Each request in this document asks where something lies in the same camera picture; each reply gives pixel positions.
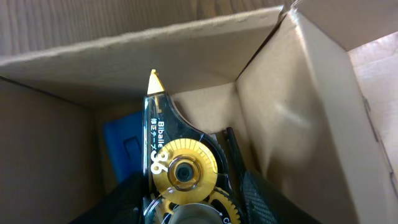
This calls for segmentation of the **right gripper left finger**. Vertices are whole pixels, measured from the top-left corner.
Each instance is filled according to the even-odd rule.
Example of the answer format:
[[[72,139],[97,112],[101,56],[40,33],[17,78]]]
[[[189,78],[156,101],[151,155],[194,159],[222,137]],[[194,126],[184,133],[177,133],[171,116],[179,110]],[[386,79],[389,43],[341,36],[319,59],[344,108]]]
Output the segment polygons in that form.
[[[140,223],[142,173],[133,172],[110,194],[71,224]]]

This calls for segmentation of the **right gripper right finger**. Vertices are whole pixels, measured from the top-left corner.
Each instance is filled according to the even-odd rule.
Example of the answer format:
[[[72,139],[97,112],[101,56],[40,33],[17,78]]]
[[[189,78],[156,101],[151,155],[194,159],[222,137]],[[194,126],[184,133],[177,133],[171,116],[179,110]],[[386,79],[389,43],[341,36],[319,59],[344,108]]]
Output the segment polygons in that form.
[[[257,172],[247,171],[243,179],[243,196],[249,223],[319,224],[296,206]]]

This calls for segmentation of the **red lighter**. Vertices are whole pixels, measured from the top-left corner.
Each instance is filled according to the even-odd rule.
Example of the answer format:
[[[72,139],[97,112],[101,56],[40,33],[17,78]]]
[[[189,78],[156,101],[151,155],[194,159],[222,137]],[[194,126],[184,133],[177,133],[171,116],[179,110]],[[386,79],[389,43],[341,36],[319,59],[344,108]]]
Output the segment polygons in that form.
[[[244,176],[247,168],[234,129],[227,127],[220,132],[212,133],[211,137],[216,140],[226,155],[231,190],[235,194],[240,194],[243,191]]]

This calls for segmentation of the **correction tape dispenser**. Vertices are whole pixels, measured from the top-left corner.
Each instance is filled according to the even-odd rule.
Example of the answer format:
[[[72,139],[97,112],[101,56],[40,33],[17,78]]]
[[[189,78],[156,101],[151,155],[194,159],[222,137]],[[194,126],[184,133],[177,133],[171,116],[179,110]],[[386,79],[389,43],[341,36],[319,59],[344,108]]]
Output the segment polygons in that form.
[[[144,223],[247,223],[223,148],[178,111],[151,70],[143,114]]]

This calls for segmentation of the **blue plastic holder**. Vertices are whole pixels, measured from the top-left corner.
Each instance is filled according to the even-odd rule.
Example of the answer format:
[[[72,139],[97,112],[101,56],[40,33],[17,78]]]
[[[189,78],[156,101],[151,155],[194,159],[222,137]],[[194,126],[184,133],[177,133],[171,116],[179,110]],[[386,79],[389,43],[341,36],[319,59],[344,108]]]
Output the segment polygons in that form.
[[[106,148],[119,184],[133,172],[142,171],[142,125],[142,111],[103,125]]]

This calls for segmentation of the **brown cardboard box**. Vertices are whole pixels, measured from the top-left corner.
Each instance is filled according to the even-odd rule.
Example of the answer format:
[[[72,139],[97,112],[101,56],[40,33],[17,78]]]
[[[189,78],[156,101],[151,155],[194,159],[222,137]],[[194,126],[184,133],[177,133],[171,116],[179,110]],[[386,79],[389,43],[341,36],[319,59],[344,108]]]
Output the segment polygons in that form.
[[[102,124],[140,110],[157,70],[312,217],[396,223],[348,55],[396,31],[396,1],[2,1],[1,222],[68,223],[114,189]]]

